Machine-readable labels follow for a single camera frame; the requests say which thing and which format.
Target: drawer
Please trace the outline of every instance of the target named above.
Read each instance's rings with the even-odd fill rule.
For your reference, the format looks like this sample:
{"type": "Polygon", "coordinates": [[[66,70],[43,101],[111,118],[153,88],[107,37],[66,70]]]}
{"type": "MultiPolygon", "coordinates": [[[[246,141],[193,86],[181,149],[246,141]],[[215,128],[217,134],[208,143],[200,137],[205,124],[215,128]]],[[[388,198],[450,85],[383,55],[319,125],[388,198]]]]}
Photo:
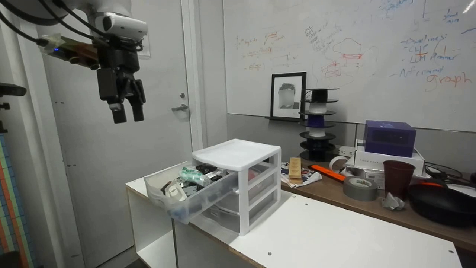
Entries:
{"type": "MultiPolygon", "coordinates": [[[[257,223],[264,220],[273,210],[278,207],[278,200],[273,194],[267,195],[263,201],[260,201],[249,211],[249,229],[252,229],[257,223]]],[[[239,213],[220,207],[218,204],[212,205],[205,211],[205,216],[215,220],[221,226],[239,232],[239,213]]]]}
{"type": "MultiPolygon", "coordinates": [[[[264,180],[258,182],[248,191],[248,204],[249,207],[261,197],[266,195],[269,191],[273,191],[276,186],[279,186],[281,182],[276,183],[275,174],[269,174],[264,180]]],[[[226,210],[239,210],[239,191],[233,191],[229,195],[226,195],[217,205],[226,208],[226,210]]]]}
{"type": "Polygon", "coordinates": [[[165,208],[168,214],[181,223],[188,223],[194,216],[209,208],[212,204],[220,201],[227,194],[238,188],[236,173],[230,173],[217,182],[212,182],[199,192],[187,197],[182,201],[175,201],[162,194],[162,188],[180,176],[182,167],[191,165],[190,162],[181,162],[178,165],[160,170],[157,173],[144,177],[148,198],[153,204],[165,208]]]}

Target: door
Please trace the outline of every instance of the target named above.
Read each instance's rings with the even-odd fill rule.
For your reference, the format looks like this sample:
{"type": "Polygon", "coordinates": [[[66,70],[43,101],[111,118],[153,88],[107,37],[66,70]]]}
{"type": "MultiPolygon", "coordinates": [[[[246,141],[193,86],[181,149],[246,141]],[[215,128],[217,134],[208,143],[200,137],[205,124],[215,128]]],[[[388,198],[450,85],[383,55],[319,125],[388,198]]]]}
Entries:
{"type": "Polygon", "coordinates": [[[124,183],[190,155],[188,116],[171,110],[187,104],[180,1],[133,1],[132,15],[150,31],[138,73],[147,97],[144,122],[132,122],[127,113],[127,124],[114,125],[93,71],[44,58],[87,268],[133,252],[124,183]]]}

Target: black and white photo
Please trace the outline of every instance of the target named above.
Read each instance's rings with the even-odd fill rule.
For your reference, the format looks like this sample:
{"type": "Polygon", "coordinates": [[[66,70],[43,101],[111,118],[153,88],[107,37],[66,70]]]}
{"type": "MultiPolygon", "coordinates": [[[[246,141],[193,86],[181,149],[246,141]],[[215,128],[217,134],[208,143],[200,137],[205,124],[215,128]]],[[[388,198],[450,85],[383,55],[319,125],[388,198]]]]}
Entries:
{"type": "Polygon", "coordinates": [[[279,73],[270,79],[270,119],[300,119],[306,73],[279,73]]]}

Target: wooden desk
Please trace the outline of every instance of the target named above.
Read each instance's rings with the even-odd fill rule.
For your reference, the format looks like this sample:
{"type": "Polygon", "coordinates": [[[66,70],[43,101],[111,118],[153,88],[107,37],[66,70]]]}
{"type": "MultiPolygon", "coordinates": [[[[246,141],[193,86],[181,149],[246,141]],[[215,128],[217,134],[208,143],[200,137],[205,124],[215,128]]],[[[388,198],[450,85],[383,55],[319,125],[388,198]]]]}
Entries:
{"type": "Polygon", "coordinates": [[[315,183],[303,188],[288,188],[282,185],[284,191],[299,194],[312,200],[328,202],[342,208],[348,208],[361,214],[367,214],[385,222],[401,225],[415,231],[420,231],[443,240],[452,241],[458,249],[476,252],[476,228],[456,229],[431,222],[412,210],[412,205],[406,202],[404,211],[391,211],[382,207],[383,192],[374,201],[355,201],[343,194],[343,185],[324,177],[315,183]]]}

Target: whiteboard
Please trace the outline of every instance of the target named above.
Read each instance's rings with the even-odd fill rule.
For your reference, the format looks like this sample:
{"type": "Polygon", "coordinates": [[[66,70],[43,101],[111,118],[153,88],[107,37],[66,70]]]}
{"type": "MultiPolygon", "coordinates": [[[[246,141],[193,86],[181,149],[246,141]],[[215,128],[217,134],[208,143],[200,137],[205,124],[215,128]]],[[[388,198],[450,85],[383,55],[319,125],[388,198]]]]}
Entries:
{"type": "Polygon", "coordinates": [[[270,76],[336,86],[331,121],[476,131],[470,0],[224,0],[227,112],[267,116],[270,76]]]}

